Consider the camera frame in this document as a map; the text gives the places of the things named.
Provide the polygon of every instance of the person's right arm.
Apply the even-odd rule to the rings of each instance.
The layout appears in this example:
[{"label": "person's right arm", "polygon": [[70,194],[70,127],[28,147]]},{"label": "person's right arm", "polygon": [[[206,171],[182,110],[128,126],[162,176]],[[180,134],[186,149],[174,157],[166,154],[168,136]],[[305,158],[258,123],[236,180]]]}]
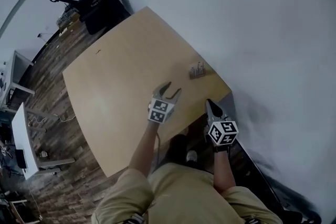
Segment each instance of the person's right arm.
[{"label": "person's right arm", "polygon": [[257,218],[262,224],[282,223],[248,188],[236,186],[226,151],[215,153],[214,188],[245,221]]}]

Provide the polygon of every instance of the person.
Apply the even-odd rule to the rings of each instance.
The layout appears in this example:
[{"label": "person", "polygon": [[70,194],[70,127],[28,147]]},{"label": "person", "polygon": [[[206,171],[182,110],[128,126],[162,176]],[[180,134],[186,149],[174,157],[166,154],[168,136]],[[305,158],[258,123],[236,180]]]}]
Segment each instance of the person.
[{"label": "person", "polygon": [[148,177],[159,124],[149,121],[128,169],[92,215],[92,224],[267,223],[282,221],[247,188],[236,186],[226,151],[214,153],[214,175],[187,154],[183,134],[170,141]]}]

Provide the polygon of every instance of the wrist strap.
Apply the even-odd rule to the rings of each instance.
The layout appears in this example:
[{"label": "wrist strap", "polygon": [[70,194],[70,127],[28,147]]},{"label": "wrist strap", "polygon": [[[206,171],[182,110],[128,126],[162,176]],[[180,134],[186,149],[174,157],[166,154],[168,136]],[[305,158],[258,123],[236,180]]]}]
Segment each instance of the wrist strap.
[{"label": "wrist strap", "polygon": [[229,146],[228,145],[224,145],[224,146],[214,146],[213,147],[213,152],[217,153],[217,152],[221,152],[221,151],[228,151]]}]

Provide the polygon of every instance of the white shoe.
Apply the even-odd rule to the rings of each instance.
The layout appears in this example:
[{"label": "white shoe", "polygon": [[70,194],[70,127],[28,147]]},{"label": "white shoe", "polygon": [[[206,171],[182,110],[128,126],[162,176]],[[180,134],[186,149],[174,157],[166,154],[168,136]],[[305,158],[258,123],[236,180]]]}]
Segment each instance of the white shoe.
[{"label": "white shoe", "polygon": [[188,151],[186,160],[187,160],[187,162],[188,161],[197,162],[197,152],[196,151]]}]

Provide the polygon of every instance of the khaki shirt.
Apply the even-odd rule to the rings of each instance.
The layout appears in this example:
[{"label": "khaki shirt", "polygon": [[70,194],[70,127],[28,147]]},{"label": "khaki shirt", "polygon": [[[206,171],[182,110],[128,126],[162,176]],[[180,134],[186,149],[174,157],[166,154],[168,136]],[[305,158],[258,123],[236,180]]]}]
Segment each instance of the khaki shirt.
[{"label": "khaki shirt", "polygon": [[233,187],[219,194],[213,175],[168,163],[149,179],[128,169],[101,201],[92,224],[115,224],[144,215],[146,223],[261,223],[282,221],[247,188]]}]

